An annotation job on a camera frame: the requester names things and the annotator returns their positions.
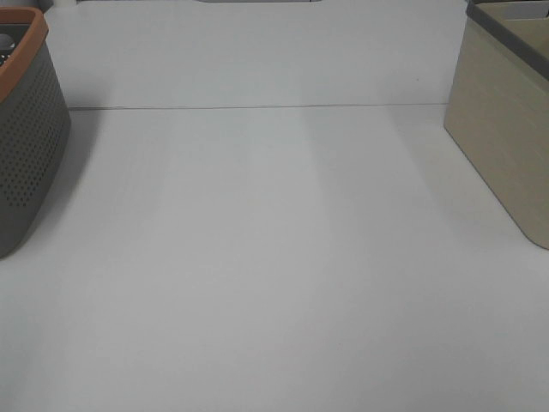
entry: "basket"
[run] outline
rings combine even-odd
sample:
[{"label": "basket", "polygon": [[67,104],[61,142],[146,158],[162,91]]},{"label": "basket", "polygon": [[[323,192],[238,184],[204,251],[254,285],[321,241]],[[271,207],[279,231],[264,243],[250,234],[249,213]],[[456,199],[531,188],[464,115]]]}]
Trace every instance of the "basket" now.
[{"label": "basket", "polygon": [[25,238],[55,177],[70,128],[34,8],[0,8],[0,258]]},{"label": "basket", "polygon": [[472,0],[444,125],[549,249],[549,1]]}]

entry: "white surface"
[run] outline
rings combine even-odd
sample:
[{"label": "white surface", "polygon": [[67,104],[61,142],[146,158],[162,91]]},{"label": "white surface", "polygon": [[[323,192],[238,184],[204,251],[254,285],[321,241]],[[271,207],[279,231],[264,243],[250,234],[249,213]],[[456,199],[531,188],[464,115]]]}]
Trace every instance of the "white surface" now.
[{"label": "white surface", "polygon": [[73,112],[2,412],[547,411],[549,254],[442,106]]},{"label": "white surface", "polygon": [[71,106],[445,103],[465,7],[83,2],[46,19]]}]

